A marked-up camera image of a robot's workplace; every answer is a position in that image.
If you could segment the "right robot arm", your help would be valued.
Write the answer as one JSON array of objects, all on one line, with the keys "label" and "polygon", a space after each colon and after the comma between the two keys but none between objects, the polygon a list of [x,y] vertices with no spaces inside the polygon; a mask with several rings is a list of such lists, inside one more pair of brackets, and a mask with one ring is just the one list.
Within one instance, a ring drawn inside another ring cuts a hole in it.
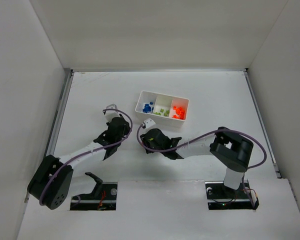
[{"label": "right robot arm", "polygon": [[238,190],[248,170],[254,144],[244,136],[219,127],[217,132],[198,140],[181,142],[181,137],[169,138],[158,128],[139,136],[147,154],[161,153],[170,160],[194,156],[214,156],[226,166],[223,185]]}]

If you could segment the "large orange round lego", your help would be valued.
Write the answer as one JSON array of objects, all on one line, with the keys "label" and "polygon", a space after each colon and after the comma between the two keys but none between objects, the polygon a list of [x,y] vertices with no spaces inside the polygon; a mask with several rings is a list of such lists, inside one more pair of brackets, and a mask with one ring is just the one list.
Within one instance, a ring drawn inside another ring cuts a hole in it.
[{"label": "large orange round lego", "polygon": [[181,119],[183,119],[184,116],[185,116],[186,111],[185,111],[185,109],[182,108],[182,107],[177,107],[177,108],[175,109],[175,113],[176,113]]}]

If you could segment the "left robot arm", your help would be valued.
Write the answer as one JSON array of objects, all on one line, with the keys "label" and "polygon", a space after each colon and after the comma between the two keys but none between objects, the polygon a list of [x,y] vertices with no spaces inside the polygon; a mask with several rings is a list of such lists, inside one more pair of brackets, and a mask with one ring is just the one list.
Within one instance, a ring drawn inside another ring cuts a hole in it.
[{"label": "left robot arm", "polygon": [[41,206],[54,210],[66,200],[75,175],[85,174],[88,168],[101,163],[116,153],[132,131],[132,122],[120,114],[106,123],[103,131],[89,145],[63,156],[47,155],[27,186],[27,192]]}]

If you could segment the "large blue arch lego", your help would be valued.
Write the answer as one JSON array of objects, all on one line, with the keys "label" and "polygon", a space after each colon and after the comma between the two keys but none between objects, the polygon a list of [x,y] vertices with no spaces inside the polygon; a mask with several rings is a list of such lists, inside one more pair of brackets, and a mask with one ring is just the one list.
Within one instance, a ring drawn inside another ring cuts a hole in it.
[{"label": "large blue arch lego", "polygon": [[154,110],[154,103],[153,102],[149,102],[149,103],[145,103],[142,109],[143,113],[146,114],[152,114]]}]

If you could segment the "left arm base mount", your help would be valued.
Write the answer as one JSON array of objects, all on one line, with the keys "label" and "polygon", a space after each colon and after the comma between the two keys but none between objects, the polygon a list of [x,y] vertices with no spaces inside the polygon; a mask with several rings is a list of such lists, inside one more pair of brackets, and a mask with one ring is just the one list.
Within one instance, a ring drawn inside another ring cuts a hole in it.
[{"label": "left arm base mount", "polygon": [[71,197],[70,211],[115,211],[118,183],[105,182],[95,174],[86,172],[93,179],[93,189]]}]

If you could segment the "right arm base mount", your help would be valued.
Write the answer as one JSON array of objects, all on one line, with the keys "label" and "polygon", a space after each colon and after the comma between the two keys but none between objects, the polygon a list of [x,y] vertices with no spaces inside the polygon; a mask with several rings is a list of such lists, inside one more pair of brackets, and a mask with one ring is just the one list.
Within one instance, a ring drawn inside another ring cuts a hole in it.
[{"label": "right arm base mount", "polygon": [[209,210],[253,210],[259,205],[256,191],[247,180],[237,190],[226,187],[222,181],[205,182],[207,206]]}]

